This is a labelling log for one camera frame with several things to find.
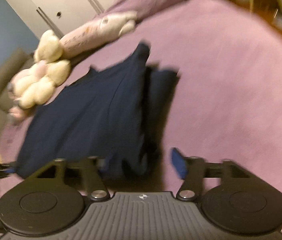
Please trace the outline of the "dark navy zip jacket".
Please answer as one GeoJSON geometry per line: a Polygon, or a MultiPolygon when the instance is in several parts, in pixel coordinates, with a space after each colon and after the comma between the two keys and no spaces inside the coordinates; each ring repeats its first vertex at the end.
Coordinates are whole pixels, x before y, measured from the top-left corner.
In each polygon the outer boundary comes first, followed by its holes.
{"type": "Polygon", "coordinates": [[[146,64],[150,48],[138,44],[124,61],[88,73],[37,109],[17,157],[27,178],[55,159],[98,160],[108,178],[149,173],[158,158],[157,131],[178,81],[174,69],[146,64]]]}

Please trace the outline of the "pink plush with grey feet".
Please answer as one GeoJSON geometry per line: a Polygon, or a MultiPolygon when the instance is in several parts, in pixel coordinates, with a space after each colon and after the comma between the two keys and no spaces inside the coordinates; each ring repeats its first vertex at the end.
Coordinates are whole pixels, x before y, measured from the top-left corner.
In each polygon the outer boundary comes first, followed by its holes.
{"type": "Polygon", "coordinates": [[[9,82],[7,85],[8,96],[13,102],[13,106],[9,109],[8,119],[13,125],[18,125],[23,122],[32,113],[32,109],[23,109],[19,106],[19,96],[14,93],[14,84],[9,82]]]}

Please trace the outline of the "yellow flower plush cushion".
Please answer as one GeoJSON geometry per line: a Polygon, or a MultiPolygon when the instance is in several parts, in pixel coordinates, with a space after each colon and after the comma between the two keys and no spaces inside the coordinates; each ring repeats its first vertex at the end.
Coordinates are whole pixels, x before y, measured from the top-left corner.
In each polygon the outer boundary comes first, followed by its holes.
{"type": "Polygon", "coordinates": [[[34,52],[34,64],[18,72],[8,84],[8,92],[20,109],[44,105],[55,89],[65,82],[71,70],[62,60],[63,46],[52,30],[45,31],[34,52]]]}

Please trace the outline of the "white wardrobe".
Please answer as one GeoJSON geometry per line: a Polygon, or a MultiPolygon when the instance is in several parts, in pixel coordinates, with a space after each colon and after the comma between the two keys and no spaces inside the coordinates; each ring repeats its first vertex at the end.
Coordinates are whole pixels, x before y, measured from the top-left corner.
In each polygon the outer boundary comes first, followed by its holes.
{"type": "Polygon", "coordinates": [[[52,29],[58,37],[102,14],[115,0],[6,0],[36,37],[52,29]]]}

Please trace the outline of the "purple bed sheet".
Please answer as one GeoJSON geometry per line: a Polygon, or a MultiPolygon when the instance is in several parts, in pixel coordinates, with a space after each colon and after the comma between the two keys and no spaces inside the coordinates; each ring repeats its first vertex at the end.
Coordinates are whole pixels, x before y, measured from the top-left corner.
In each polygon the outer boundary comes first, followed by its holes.
{"type": "MultiPolygon", "coordinates": [[[[282,229],[240,235],[212,224],[193,202],[176,198],[183,184],[172,148],[208,163],[231,160],[282,193],[282,37],[226,0],[187,0],[162,10],[80,62],[48,102],[85,76],[128,58],[138,44],[146,64],[174,69],[178,81],[157,131],[158,158],[140,177],[111,179],[110,193],[89,204],[72,226],[52,235],[4,239],[282,239],[282,229]]],[[[6,129],[2,150],[17,161],[28,127],[6,129]]]]}

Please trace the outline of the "pink long bunny plush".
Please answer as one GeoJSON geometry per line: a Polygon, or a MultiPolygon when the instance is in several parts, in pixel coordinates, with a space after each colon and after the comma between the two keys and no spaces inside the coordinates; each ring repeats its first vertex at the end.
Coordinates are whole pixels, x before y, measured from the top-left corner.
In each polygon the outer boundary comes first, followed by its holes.
{"type": "Polygon", "coordinates": [[[136,11],[116,12],[89,21],[61,38],[63,57],[71,59],[83,52],[117,40],[134,30],[136,11]]]}

